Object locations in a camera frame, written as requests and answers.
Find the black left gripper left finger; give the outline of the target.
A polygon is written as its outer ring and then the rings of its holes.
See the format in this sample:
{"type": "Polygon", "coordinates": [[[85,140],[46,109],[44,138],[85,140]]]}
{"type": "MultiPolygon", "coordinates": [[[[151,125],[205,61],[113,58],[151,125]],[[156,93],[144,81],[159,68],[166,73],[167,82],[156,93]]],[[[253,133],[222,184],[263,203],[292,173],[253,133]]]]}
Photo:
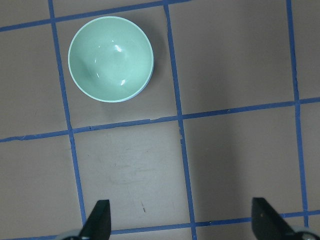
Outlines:
{"type": "Polygon", "coordinates": [[[80,240],[108,240],[111,235],[110,201],[98,200],[79,232],[80,240]]]}

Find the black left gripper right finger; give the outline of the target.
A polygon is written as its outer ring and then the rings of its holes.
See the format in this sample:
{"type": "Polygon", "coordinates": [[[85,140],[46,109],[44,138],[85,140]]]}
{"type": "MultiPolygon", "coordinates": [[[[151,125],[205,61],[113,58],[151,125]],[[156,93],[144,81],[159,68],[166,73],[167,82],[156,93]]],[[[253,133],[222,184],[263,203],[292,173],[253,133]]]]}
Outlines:
{"type": "Polygon", "coordinates": [[[253,197],[251,228],[257,240],[302,240],[263,197],[253,197]]]}

